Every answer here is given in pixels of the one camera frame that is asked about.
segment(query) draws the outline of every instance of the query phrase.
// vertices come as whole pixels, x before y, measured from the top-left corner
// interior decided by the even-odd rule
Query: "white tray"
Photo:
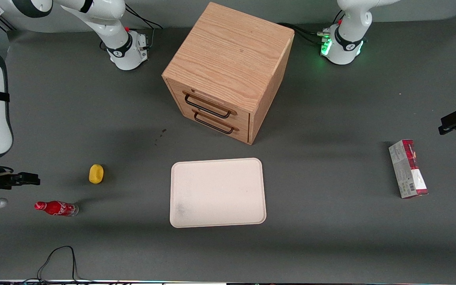
[[[170,224],[176,228],[261,224],[266,218],[257,158],[177,162]]]

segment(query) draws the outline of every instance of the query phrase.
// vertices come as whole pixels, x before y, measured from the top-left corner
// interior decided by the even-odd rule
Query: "red and white box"
[[[400,197],[407,199],[427,195],[429,191],[416,164],[413,140],[403,139],[388,149],[399,183]]]

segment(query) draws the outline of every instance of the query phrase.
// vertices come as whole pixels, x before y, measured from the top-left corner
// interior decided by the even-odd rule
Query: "black handle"
[[[200,110],[202,110],[202,111],[205,111],[205,112],[207,112],[207,113],[209,113],[209,114],[211,114],[211,115],[214,115],[214,116],[216,116],[216,117],[220,117],[221,119],[226,119],[226,118],[228,118],[228,116],[229,116],[230,113],[231,113],[231,111],[228,111],[228,112],[226,113],[226,115],[223,116],[223,115],[221,115],[221,114],[218,114],[217,112],[211,111],[211,110],[209,110],[209,109],[207,109],[207,108],[203,108],[202,106],[200,106],[200,105],[198,105],[198,104],[195,104],[195,103],[193,103],[193,102],[188,101],[188,98],[189,98],[189,97],[190,97],[190,95],[189,95],[189,94],[186,94],[186,97],[184,98],[184,100],[186,101],[186,103],[188,103],[189,105],[191,105],[191,106],[193,106],[193,107],[196,107],[196,108],[198,108],[198,109],[200,109]]]
[[[213,128],[213,129],[215,129],[216,131],[220,131],[220,132],[224,133],[225,135],[229,135],[229,134],[233,133],[233,130],[235,129],[235,128],[232,127],[229,131],[225,131],[225,130],[223,130],[223,129],[218,128],[217,126],[211,125],[211,124],[209,124],[209,123],[207,123],[207,122],[205,122],[205,121],[201,121],[201,119],[198,119],[197,116],[198,116],[198,112],[195,112],[195,120],[196,120],[197,122],[199,122],[199,123],[201,123],[201,124],[204,124],[204,125],[206,125],[207,127]]]

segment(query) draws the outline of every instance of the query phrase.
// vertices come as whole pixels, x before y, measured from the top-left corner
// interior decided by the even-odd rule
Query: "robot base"
[[[337,27],[339,27],[338,24],[332,25],[323,29],[323,32],[333,35]],[[345,51],[342,45],[335,39],[335,36],[330,36],[321,46],[320,55],[328,58],[328,60],[337,65],[347,65],[360,54],[362,45],[363,41],[353,50]]]
[[[148,59],[147,36],[138,34],[136,31],[129,31],[128,34],[133,38],[133,43],[123,57],[116,57],[107,51],[110,55],[110,60],[120,70],[134,70]]]

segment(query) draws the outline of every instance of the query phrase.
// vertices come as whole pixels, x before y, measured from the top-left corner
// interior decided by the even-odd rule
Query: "wooden cabinet top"
[[[293,35],[292,29],[211,2],[163,77],[254,112]]]

